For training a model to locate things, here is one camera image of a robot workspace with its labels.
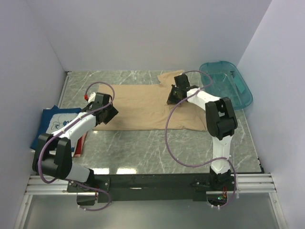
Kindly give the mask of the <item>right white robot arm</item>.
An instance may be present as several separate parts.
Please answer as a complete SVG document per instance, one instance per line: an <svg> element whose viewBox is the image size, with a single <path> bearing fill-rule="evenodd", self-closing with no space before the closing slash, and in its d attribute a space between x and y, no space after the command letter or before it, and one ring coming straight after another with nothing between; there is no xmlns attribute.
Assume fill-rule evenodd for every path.
<svg viewBox="0 0 305 229"><path fill-rule="evenodd" d="M167 104L176 109L183 102L189 102L205 111L208 133L212 136L213 158L202 164L211 164L208 186L212 189L223 188L233 181L234 171L230 163L231 140L238 127L231 100L217 97L203 90L203 87L191 86L188 76L182 73L174 77Z"/></svg>

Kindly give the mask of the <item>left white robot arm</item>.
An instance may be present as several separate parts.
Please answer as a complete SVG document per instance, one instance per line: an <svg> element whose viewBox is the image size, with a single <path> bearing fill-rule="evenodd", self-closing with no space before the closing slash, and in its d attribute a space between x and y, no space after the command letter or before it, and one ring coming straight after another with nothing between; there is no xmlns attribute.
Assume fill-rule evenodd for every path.
<svg viewBox="0 0 305 229"><path fill-rule="evenodd" d="M67 125L51 134L39 135L32 170L42 176L96 187L94 171L72 162L72 147L86 132L101 123L107 124L118 114L112 101L109 94L92 93L87 106Z"/></svg>

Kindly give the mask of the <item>beige t shirt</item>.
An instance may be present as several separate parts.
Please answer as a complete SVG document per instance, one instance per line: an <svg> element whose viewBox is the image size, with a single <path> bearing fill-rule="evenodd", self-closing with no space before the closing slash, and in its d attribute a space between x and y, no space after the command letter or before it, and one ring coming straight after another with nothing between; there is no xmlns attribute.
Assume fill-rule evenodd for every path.
<svg viewBox="0 0 305 229"><path fill-rule="evenodd" d="M174 77L181 70L163 73L158 76L159 84L100 84L98 92L115 95L113 106L118 114L108 123L100 124L95 130L131 131L189 129L205 131L205 112L200 107L184 102L174 110L167 99L174 84Z"/></svg>

